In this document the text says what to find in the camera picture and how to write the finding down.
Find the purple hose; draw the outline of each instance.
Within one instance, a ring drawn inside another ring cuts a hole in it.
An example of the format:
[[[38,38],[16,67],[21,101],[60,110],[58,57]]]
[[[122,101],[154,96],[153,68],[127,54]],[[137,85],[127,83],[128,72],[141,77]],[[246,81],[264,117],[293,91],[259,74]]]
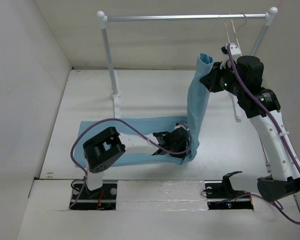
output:
[[[165,148],[163,148],[162,146],[159,146],[158,144],[156,144],[154,141],[148,139],[145,135],[143,135],[140,131],[138,131],[137,129],[135,129],[133,126],[131,126],[129,123],[119,119],[119,118],[107,118],[107,119],[103,119],[103,120],[100,120],[100,121],[97,121],[95,122],[94,124],[92,124],[91,126],[89,126],[86,130],[84,130],[79,136],[78,138],[75,140],[74,144],[72,145],[72,148],[71,148],[71,151],[70,151],[70,157],[71,157],[71,160],[72,162],[78,167],[80,168],[83,172],[84,172],[84,177],[83,177],[83,184],[82,184],[82,187],[78,193],[78,195],[76,196],[76,199],[75,201],[69,206],[69,208],[73,207],[77,201],[79,200],[86,184],[87,184],[87,177],[88,177],[88,172],[87,170],[81,166],[76,160],[75,160],[75,157],[74,157],[74,151],[75,151],[75,148],[78,144],[78,142],[83,138],[83,136],[89,132],[92,128],[94,128],[95,126],[99,125],[99,124],[102,124],[102,123],[105,123],[105,122],[109,122],[109,121],[117,121],[117,122],[120,122],[120,123],[123,123],[124,125],[126,125],[128,128],[132,129],[133,131],[135,131],[141,138],[143,138],[144,140],[146,141],[149,141],[152,145],[156,146],[158,149],[161,149],[162,151],[168,153],[168,154],[172,154],[172,155],[181,155],[181,154],[185,154],[186,152],[188,152],[190,150],[190,147],[192,145],[192,138],[191,138],[191,133],[188,131],[189,133],[189,146],[187,147],[186,150],[184,151],[180,151],[180,152],[173,152],[173,151],[169,151]],[[178,123],[184,127],[186,127],[185,124],[183,123]]]
[[[282,130],[279,126],[279,124],[277,123],[276,119],[274,118],[274,116],[268,111],[268,109],[266,109],[265,106],[263,106],[263,104],[258,100],[258,98],[256,98],[250,91],[249,89],[246,87],[246,85],[244,84],[244,82],[242,81],[242,79],[240,78],[240,75],[237,71],[237,67],[234,61],[234,58],[232,57],[231,54],[231,47],[230,44],[227,45],[227,51],[228,51],[228,55],[229,55],[229,59],[231,62],[231,66],[232,66],[232,70],[234,72],[234,75],[236,77],[236,79],[238,80],[238,82],[240,83],[241,87],[243,88],[243,90],[249,95],[250,98],[252,98],[253,101],[255,101],[255,103],[269,116],[269,118],[271,119],[271,121],[273,122],[273,124],[275,125],[276,130],[278,131],[278,134],[282,133]],[[294,154],[292,153],[289,144],[285,138],[284,135],[280,136],[280,139],[283,142],[283,145],[285,146],[287,152],[289,153],[289,156],[292,160],[292,162],[294,163],[296,169],[298,170],[298,172],[300,173],[300,166],[297,162],[297,160],[295,159]],[[272,203],[273,206],[275,206],[280,213],[282,213],[283,216],[285,216],[289,221],[291,221],[294,224],[300,225],[300,221],[295,221],[292,218],[290,218],[286,213],[283,212],[282,207],[278,206],[276,203]]]

